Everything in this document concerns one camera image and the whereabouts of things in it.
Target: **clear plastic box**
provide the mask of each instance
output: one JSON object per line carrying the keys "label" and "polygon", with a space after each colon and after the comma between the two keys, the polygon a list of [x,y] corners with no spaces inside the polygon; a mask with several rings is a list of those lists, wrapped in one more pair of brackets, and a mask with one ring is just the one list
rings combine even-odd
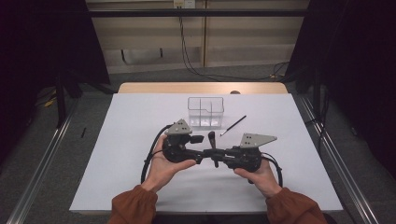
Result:
{"label": "clear plastic box", "polygon": [[190,126],[219,127],[224,114],[222,97],[190,97]]}

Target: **black pen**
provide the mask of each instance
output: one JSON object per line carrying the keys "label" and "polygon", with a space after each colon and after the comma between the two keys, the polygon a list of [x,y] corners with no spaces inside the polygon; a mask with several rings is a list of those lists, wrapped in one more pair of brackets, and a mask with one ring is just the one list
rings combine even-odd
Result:
{"label": "black pen", "polygon": [[233,128],[233,126],[235,126],[237,123],[239,123],[242,119],[244,119],[246,117],[246,115],[244,117],[242,117],[241,119],[239,119],[235,124],[231,125],[230,128],[228,128],[224,133],[220,134],[220,137],[222,137],[225,133],[227,133],[228,131],[230,131],[231,128]]}

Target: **orange sleeve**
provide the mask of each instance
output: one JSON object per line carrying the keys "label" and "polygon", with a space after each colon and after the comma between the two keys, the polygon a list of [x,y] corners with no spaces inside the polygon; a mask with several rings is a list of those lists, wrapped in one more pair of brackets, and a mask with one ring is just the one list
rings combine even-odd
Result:
{"label": "orange sleeve", "polygon": [[287,188],[267,199],[266,203],[271,224],[327,223],[315,201]]}
{"label": "orange sleeve", "polygon": [[108,224],[150,224],[155,217],[157,199],[156,193],[146,191],[140,185],[117,195],[112,200]]}

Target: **white paper sheet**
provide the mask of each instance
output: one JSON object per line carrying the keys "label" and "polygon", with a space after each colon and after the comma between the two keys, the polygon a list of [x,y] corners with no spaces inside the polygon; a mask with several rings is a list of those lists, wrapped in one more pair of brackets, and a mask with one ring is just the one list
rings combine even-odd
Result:
{"label": "white paper sheet", "polygon": [[[290,94],[115,94],[91,159],[70,207],[73,212],[109,212],[116,195],[140,184],[144,159],[158,131],[179,119],[188,120],[188,98],[224,98],[222,126],[216,132],[217,148],[240,144],[243,133],[277,137],[260,147],[274,156],[283,169],[284,187],[315,200],[322,210],[342,210],[332,183],[304,126]],[[229,132],[219,134],[247,117]],[[210,148],[209,130],[192,128],[205,136],[202,144],[188,148]],[[226,214],[266,211],[259,191],[228,169],[215,168],[210,159],[178,173],[158,192],[158,213]]]}

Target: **person's left hand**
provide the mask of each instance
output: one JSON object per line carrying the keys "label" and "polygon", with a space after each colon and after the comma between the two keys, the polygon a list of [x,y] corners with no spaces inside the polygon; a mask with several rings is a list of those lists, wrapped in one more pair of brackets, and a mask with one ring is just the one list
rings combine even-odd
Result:
{"label": "person's left hand", "polygon": [[[157,145],[152,152],[153,154],[163,149],[163,140],[165,138],[166,135],[160,136]],[[148,191],[157,192],[163,186],[169,183],[169,181],[171,181],[172,177],[177,172],[190,168],[195,164],[196,162],[194,160],[172,163],[165,158],[162,152],[158,152],[153,156],[151,160],[148,177],[141,184],[141,187]]]}

